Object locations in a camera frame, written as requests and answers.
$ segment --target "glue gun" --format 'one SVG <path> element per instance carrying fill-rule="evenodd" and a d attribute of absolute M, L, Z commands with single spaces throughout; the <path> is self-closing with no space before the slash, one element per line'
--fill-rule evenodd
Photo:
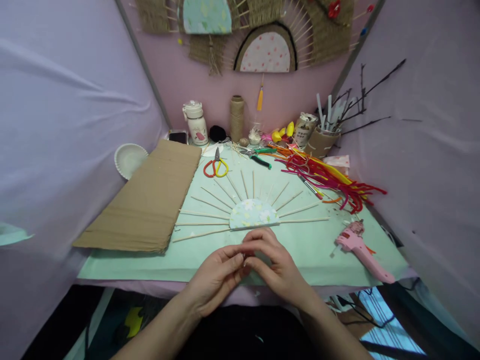
<path fill-rule="evenodd" d="M 368 250 L 362 237 L 365 231 L 363 220 L 352 222 L 336 238 L 335 242 L 344 251 L 353 252 L 368 271 L 382 283 L 393 284 L 395 277 L 386 271 Z"/>

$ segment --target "purple fabric wall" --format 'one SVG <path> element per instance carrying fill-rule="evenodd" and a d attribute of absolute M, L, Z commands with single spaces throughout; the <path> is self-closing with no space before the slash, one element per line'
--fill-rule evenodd
<path fill-rule="evenodd" d="M 402 59 L 344 130 L 353 177 L 389 191 L 375 208 L 430 290 L 480 341 L 480 2 L 386 1 L 342 90 L 360 93 Z M 418 119 L 422 122 L 402 121 Z"/>

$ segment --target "scissors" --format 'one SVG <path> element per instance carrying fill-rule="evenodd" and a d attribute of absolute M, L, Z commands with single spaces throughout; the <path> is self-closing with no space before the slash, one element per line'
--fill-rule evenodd
<path fill-rule="evenodd" d="M 215 169 L 215 162 L 218 162 L 218 167 L 216 169 Z M 210 166 L 210 164 L 211 164 L 211 167 L 213 168 L 213 175 L 210 175 L 207 173 L 207 168 Z M 225 165 L 226 170 L 222 175 L 219 175 L 220 165 L 222 164 Z M 220 158 L 220 151 L 219 151 L 219 148 L 217 147 L 215 151 L 215 159 L 210 160 L 209 162 L 206 163 L 206 165 L 203 167 L 203 173 L 207 178 L 213 178 L 215 176 L 217 178 L 223 178 L 225 175 L 227 175 L 228 172 L 229 172 L 229 166 L 227 165 L 227 163 L 225 163 L 225 161 L 223 161 Z"/>

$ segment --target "corrugated cardboard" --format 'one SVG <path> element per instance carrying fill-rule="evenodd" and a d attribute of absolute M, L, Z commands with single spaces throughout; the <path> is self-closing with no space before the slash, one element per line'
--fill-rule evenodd
<path fill-rule="evenodd" d="M 199 147 L 160 140 L 73 246 L 165 252 L 200 156 Z"/>

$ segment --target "white bowl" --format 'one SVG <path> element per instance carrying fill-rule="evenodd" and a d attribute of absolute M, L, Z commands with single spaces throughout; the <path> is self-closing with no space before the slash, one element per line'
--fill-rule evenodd
<path fill-rule="evenodd" d="M 115 151 L 115 166 L 120 175 L 130 180 L 135 170 L 147 159 L 149 153 L 137 144 L 128 143 L 121 145 Z"/>

